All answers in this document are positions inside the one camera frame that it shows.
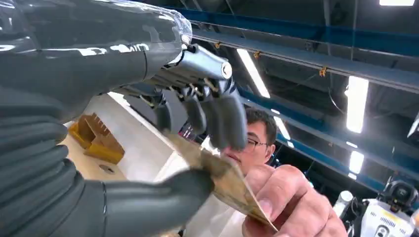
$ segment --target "human hand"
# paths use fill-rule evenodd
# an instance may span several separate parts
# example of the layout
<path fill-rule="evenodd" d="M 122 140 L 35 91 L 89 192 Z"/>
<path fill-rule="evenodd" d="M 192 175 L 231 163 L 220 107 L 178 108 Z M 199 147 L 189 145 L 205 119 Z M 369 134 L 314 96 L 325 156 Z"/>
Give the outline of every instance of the human hand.
<path fill-rule="evenodd" d="M 246 180 L 260 206 L 278 228 L 278 233 L 247 217 L 243 223 L 245 237 L 343 237 L 343 223 L 329 200 L 310 186 L 297 168 L 282 165 L 252 168 Z"/>

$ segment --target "fluorescent light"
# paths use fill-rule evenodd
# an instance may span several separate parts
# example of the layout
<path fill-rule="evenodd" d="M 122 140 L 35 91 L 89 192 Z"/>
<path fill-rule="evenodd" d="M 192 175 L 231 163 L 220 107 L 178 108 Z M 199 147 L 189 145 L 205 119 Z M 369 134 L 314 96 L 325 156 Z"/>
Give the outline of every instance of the fluorescent light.
<path fill-rule="evenodd" d="M 364 162 L 364 155 L 353 151 L 351 153 L 351 160 L 349 161 L 349 170 L 355 174 L 361 172 L 362 163 Z"/>
<path fill-rule="evenodd" d="M 276 113 L 277 115 L 280 114 L 279 111 L 277 111 L 277 110 L 271 109 L 271 111 L 274 112 L 274 113 Z"/>
<path fill-rule="evenodd" d="M 269 95 L 268 89 L 266 89 L 265 84 L 262 81 L 262 78 L 259 75 L 259 72 L 257 72 L 256 66 L 253 63 L 253 60 L 250 58 L 249 53 L 241 48 L 237 49 L 237 52 L 242 59 L 247 71 L 250 74 L 250 77 L 252 78 L 254 84 L 256 85 L 256 88 L 259 90 L 259 93 L 266 98 L 271 98 Z"/>
<path fill-rule="evenodd" d="M 346 142 L 348 145 L 350 145 L 350 146 L 352 146 L 352 147 L 354 147 L 354 148 L 358 148 L 358 146 L 357 145 L 355 145 L 355 144 L 353 144 L 353 143 L 351 143 L 351 142 Z"/>
<path fill-rule="evenodd" d="M 356 175 L 355 174 L 349 173 L 348 176 L 349 176 L 349 178 L 351 178 L 353 180 L 356 180 Z"/>
<path fill-rule="evenodd" d="M 362 132 L 368 84 L 368 80 L 363 78 L 349 77 L 346 127 L 356 133 Z"/>
<path fill-rule="evenodd" d="M 380 0 L 381 6 L 413 6 L 415 0 Z"/>
<path fill-rule="evenodd" d="M 290 134 L 288 133 L 284 122 L 282 122 L 282 119 L 276 116 L 274 117 L 274 119 L 275 119 L 276 125 L 278 126 L 280 132 L 282 133 L 282 136 L 287 140 L 291 140 Z"/>

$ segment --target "dark hair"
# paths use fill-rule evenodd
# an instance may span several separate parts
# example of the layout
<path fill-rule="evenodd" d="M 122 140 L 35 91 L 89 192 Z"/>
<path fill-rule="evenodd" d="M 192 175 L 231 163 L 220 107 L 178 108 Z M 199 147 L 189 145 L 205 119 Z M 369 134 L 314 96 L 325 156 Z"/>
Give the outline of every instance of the dark hair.
<path fill-rule="evenodd" d="M 248 120 L 248 124 L 253 124 L 255 122 L 264 123 L 266 127 L 266 143 L 268 145 L 275 143 L 277 126 L 272 115 L 269 115 L 267 112 L 262 110 L 247 108 L 246 118 Z"/>

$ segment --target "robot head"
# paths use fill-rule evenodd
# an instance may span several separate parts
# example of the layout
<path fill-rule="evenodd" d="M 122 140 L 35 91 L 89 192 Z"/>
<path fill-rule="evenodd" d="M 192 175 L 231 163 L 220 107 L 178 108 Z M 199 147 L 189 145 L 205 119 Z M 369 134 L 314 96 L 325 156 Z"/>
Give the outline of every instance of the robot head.
<path fill-rule="evenodd" d="M 418 199 L 418 191 L 403 181 L 393 181 L 384 190 L 384 200 L 391 205 L 391 211 L 407 210 Z"/>

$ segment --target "banknote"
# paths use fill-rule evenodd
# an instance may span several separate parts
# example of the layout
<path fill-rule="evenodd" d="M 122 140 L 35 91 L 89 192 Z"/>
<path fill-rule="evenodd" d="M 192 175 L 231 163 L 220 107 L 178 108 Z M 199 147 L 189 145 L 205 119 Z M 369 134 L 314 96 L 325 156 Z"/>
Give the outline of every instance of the banknote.
<path fill-rule="evenodd" d="M 193 168 L 203 169 L 211 174 L 215 183 L 214 195 L 237 211 L 278 231 L 260 208 L 256 198 L 245 181 L 240 168 L 227 158 L 212 155 L 199 144 L 186 140 L 177 134 L 165 134 L 176 151 Z"/>

